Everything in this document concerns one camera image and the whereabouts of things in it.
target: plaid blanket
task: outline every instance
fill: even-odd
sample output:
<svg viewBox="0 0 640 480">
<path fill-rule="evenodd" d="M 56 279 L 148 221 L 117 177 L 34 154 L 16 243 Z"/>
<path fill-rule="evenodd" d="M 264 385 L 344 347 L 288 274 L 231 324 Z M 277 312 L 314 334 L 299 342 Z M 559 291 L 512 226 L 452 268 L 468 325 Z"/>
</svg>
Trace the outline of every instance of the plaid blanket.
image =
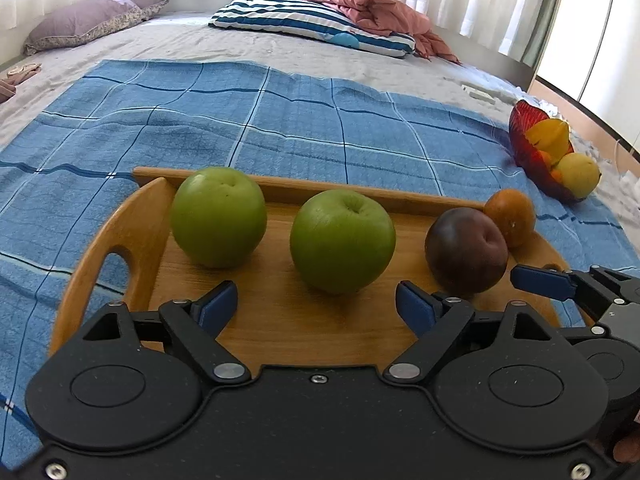
<svg viewBox="0 0 640 480">
<path fill-rule="evenodd" d="M 473 200 L 514 187 L 573 268 L 640 275 L 612 213 L 594 198 L 563 206 L 540 193 L 514 164 L 506 129 L 437 102 L 252 63 L 100 63 L 0 153 L 0 460 L 15 466 L 37 448 L 24 389 L 46 358 L 72 269 L 136 190 L 135 166 L 233 166 Z M 110 256 L 89 313 L 126 282 L 126 265 Z M 572 303 L 557 309 L 563 324 L 581 323 Z"/>
</svg>

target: tray handle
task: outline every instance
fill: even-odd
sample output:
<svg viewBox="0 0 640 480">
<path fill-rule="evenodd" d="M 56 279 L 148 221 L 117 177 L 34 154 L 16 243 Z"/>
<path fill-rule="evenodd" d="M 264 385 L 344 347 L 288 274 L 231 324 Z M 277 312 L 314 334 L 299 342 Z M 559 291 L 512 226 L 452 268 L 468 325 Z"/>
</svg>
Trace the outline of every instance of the tray handle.
<svg viewBox="0 0 640 480">
<path fill-rule="evenodd" d="M 158 267 L 169 235 L 169 210 L 175 188 L 157 178 L 116 209 L 84 252 L 60 301 L 49 355 L 80 327 L 95 282 L 108 254 L 119 254 L 129 266 L 123 300 L 129 310 L 148 310 Z"/>
</svg>

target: wooden tray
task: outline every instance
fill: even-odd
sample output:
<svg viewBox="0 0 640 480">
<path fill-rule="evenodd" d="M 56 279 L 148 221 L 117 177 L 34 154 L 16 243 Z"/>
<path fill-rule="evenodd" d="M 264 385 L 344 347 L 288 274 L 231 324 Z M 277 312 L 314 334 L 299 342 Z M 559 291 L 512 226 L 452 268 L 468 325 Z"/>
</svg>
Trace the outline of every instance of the wooden tray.
<svg viewBox="0 0 640 480">
<path fill-rule="evenodd" d="M 426 232 L 447 209 L 483 204 L 417 193 L 255 176 L 268 208 L 267 231 L 250 259 L 237 269 L 210 270 L 192 264 L 170 233 L 168 213 L 177 187 L 193 173 L 136 168 L 141 189 L 129 197 L 96 235 L 66 288 L 53 329 L 55 352 L 80 326 L 104 258 L 120 254 L 129 265 L 124 301 L 130 310 L 156 309 L 175 298 L 196 300 L 221 280 L 238 285 L 238 312 L 219 341 L 252 373 L 261 364 L 387 366 L 413 341 L 396 314 L 394 293 L 401 280 L 427 292 L 438 290 L 422 250 Z M 386 271 L 354 296 L 332 297 L 300 280 L 289 253 L 289 231 L 300 206 L 313 195 L 354 189 L 377 200 L 396 226 L 397 244 Z M 539 234 L 511 252 L 516 263 L 565 269 L 567 265 Z M 503 310 L 509 300 L 532 304 L 558 325 L 549 300 L 515 290 L 507 272 L 473 300 L 476 308 Z"/>
</svg>

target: striped pillow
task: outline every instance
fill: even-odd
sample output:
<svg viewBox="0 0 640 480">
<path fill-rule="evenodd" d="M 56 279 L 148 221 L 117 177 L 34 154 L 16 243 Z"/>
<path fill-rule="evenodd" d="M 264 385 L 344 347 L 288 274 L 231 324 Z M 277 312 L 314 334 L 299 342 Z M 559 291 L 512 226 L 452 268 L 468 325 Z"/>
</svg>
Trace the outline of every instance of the striped pillow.
<svg viewBox="0 0 640 480">
<path fill-rule="evenodd" d="M 407 34 L 370 34 L 337 10 L 302 0 L 234 0 L 213 15 L 209 27 L 286 32 L 391 57 L 415 51 Z"/>
</svg>

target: green apple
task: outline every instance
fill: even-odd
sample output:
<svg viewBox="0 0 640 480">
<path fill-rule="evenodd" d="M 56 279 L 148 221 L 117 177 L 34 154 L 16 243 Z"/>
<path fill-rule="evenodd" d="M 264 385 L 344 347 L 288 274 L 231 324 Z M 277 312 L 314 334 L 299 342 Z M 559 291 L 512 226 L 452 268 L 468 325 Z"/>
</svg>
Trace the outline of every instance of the green apple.
<svg viewBox="0 0 640 480">
<path fill-rule="evenodd" d="M 386 269 L 396 248 L 396 229 L 375 200 L 331 189 L 300 208 L 289 245 L 305 282 L 330 294 L 348 294 Z"/>
<path fill-rule="evenodd" d="M 235 267 L 257 247 L 267 229 L 260 187 L 242 171 L 205 168 L 185 180 L 171 209 L 175 241 L 207 267 Z"/>
</svg>

